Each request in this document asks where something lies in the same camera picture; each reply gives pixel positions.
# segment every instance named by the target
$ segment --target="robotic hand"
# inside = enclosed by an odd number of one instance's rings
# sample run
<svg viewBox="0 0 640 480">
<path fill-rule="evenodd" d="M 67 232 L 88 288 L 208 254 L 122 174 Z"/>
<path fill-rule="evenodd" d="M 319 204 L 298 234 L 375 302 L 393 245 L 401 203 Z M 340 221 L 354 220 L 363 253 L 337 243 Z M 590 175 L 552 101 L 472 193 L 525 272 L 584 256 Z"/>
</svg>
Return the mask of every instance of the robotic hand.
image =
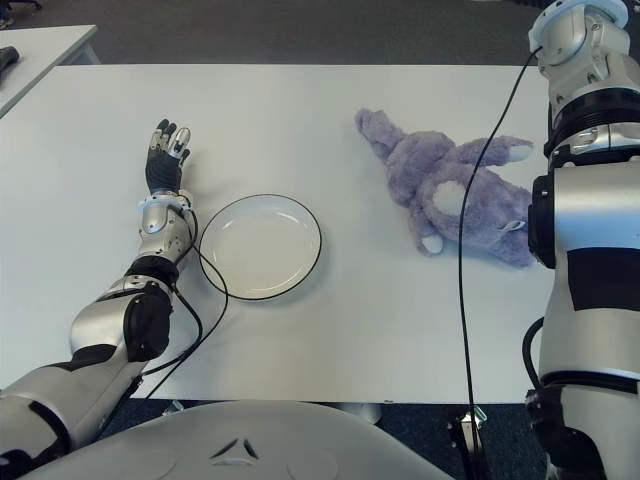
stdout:
<svg viewBox="0 0 640 480">
<path fill-rule="evenodd" d="M 551 478 L 638 478 L 640 67 L 620 0 L 554 2 L 529 33 L 549 80 L 529 243 L 555 283 L 527 397 Z"/>
<path fill-rule="evenodd" d="M 169 342 L 172 285 L 191 235 L 180 191 L 190 133 L 163 120 L 146 165 L 139 255 L 73 321 L 72 358 L 34 370 L 0 392 L 0 476 L 13 478 L 90 443 L 148 361 Z"/>
</svg>

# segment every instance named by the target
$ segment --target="white plate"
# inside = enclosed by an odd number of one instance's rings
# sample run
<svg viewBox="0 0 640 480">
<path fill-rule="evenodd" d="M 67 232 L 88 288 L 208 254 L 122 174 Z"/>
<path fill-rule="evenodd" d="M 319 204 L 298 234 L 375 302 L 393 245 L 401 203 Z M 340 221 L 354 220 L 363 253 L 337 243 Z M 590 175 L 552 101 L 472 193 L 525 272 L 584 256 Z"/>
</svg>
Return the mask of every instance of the white plate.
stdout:
<svg viewBox="0 0 640 480">
<path fill-rule="evenodd" d="M 322 237 L 303 205 L 279 195 L 255 195 L 220 210 L 205 227 L 200 251 L 220 271 L 229 295 L 245 300 L 275 297 L 311 272 Z M 200 263 L 223 290 L 215 271 Z"/>
</svg>

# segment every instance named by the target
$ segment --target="plate rim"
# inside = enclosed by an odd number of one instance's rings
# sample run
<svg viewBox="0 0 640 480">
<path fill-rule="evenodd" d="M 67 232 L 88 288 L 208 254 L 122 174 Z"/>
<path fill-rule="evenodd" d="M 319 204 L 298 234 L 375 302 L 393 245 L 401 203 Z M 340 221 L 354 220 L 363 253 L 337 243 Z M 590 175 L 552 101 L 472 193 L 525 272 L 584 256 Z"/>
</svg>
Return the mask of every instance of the plate rim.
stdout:
<svg viewBox="0 0 640 480">
<path fill-rule="evenodd" d="M 280 198 L 284 198 L 286 200 L 289 200 L 289 201 L 291 201 L 293 203 L 297 203 L 298 205 L 300 205 L 304 210 L 306 210 L 309 213 L 309 215 L 311 215 L 311 218 L 313 219 L 313 221 L 316 224 L 316 228 L 318 229 L 319 244 L 318 244 L 318 253 L 316 254 L 316 258 L 313 260 L 313 264 L 311 265 L 311 268 L 309 268 L 309 271 L 307 273 L 305 273 L 304 276 L 300 280 L 298 280 L 296 283 L 294 283 L 292 286 L 290 286 L 286 290 L 283 290 L 282 292 L 276 293 L 275 295 L 269 295 L 268 297 L 254 297 L 254 298 L 251 298 L 251 297 L 241 297 L 239 295 L 234 295 L 230 291 L 228 291 L 229 290 L 228 288 L 227 288 L 227 292 L 225 293 L 225 291 L 223 289 L 221 289 L 218 285 L 216 285 L 216 283 L 209 277 L 209 274 L 207 273 L 207 270 L 205 269 L 204 263 L 202 261 L 202 257 L 204 256 L 204 254 L 202 253 L 202 241 L 204 240 L 204 236 L 205 236 L 205 233 L 207 232 L 207 229 L 209 228 L 211 223 L 215 220 L 215 218 L 218 215 L 220 215 L 227 208 L 231 207 L 231 205 L 234 205 L 234 204 L 236 204 L 238 202 L 242 202 L 244 200 L 248 200 L 249 198 L 254 198 L 254 197 L 280 197 Z M 247 300 L 247 301 L 268 300 L 270 298 L 279 297 L 280 295 L 283 295 L 283 294 L 293 290 L 298 285 L 300 285 L 311 274 L 311 272 L 313 272 L 313 270 L 316 268 L 316 265 L 318 264 L 318 260 L 320 259 L 320 253 L 322 252 L 322 229 L 320 228 L 320 224 L 318 223 L 318 219 L 313 214 L 313 212 L 311 210 L 309 210 L 306 207 L 306 205 L 304 205 L 302 202 L 299 202 L 295 198 L 291 198 L 291 197 L 289 197 L 287 195 L 280 195 L 280 194 L 277 194 L 277 193 L 256 193 L 256 194 L 253 194 L 253 195 L 247 195 L 246 197 L 238 198 L 237 200 L 234 200 L 233 202 L 228 203 L 227 205 L 222 207 L 220 210 L 218 210 L 209 219 L 209 221 L 206 223 L 206 225 L 202 229 L 202 234 L 200 234 L 200 241 L 198 242 L 198 251 L 200 252 L 198 254 L 198 261 L 200 262 L 200 268 L 202 269 L 202 273 L 204 273 L 204 276 L 209 281 L 209 283 L 211 285 L 213 285 L 219 292 L 221 292 L 221 293 L 223 293 L 225 295 L 228 295 L 229 297 L 236 298 L 238 300 Z"/>
</svg>

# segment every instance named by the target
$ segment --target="purple plush toy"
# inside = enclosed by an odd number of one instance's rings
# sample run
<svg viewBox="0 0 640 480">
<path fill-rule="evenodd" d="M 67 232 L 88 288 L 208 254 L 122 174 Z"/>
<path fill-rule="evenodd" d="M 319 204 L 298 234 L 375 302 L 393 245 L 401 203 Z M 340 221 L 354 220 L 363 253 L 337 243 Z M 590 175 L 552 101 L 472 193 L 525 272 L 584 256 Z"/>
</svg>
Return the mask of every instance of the purple plush toy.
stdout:
<svg viewBox="0 0 640 480">
<path fill-rule="evenodd" d="M 445 134 L 405 134 L 383 111 L 360 110 L 360 133 L 382 159 L 389 192 L 409 208 L 409 230 L 426 255 L 437 255 L 443 237 L 457 242 L 465 186 L 486 139 L 458 147 Z M 531 194 L 506 182 L 487 165 L 524 160 L 533 144 L 514 137 L 495 138 L 487 149 L 467 199 L 464 245 L 486 251 L 514 267 L 534 262 L 527 245 Z"/>
</svg>

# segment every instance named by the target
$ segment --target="robot finger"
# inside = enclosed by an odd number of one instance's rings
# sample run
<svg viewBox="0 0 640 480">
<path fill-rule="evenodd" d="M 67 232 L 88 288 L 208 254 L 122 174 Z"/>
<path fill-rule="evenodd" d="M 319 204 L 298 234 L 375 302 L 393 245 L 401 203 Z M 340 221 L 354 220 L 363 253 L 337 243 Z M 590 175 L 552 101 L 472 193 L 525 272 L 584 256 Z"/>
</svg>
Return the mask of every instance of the robot finger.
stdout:
<svg viewBox="0 0 640 480">
<path fill-rule="evenodd" d="M 170 123 L 165 129 L 163 129 L 162 131 L 162 137 L 160 138 L 160 147 L 163 150 L 167 150 L 167 147 L 169 146 L 169 140 L 171 140 L 171 135 L 173 135 L 173 132 L 176 131 L 176 124 L 175 123 Z"/>
<path fill-rule="evenodd" d="M 180 159 L 180 168 L 182 168 L 182 165 L 184 165 L 184 162 L 187 161 L 187 157 L 189 156 L 189 154 L 191 153 L 191 151 L 187 148 L 183 154 L 182 154 L 182 158 Z"/>
<path fill-rule="evenodd" d="M 160 146 L 160 140 L 162 138 L 162 132 L 169 126 L 169 120 L 163 119 L 156 129 L 151 134 L 151 141 L 149 142 L 149 150 L 155 150 Z"/>
<path fill-rule="evenodd" d="M 183 155 L 185 150 L 187 149 L 190 138 L 191 132 L 188 128 L 183 127 L 178 130 L 178 133 L 176 133 L 176 136 L 173 139 L 171 146 L 169 147 L 169 155 L 171 155 L 173 158 L 177 158 L 178 160 L 182 159 L 182 161 L 184 162 Z"/>
</svg>

